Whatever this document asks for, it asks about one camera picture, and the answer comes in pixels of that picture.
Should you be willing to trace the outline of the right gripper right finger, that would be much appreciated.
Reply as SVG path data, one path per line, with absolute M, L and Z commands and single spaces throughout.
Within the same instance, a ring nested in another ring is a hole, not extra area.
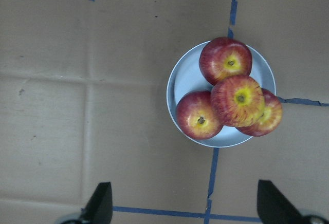
M 270 180 L 259 180 L 257 213 L 264 224 L 328 223 L 318 215 L 302 215 Z

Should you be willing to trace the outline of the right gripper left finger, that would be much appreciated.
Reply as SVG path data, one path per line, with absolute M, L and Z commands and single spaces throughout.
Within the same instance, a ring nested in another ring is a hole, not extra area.
M 77 217 L 62 217 L 58 223 L 111 223 L 112 217 L 112 185 L 110 182 L 101 182 Z

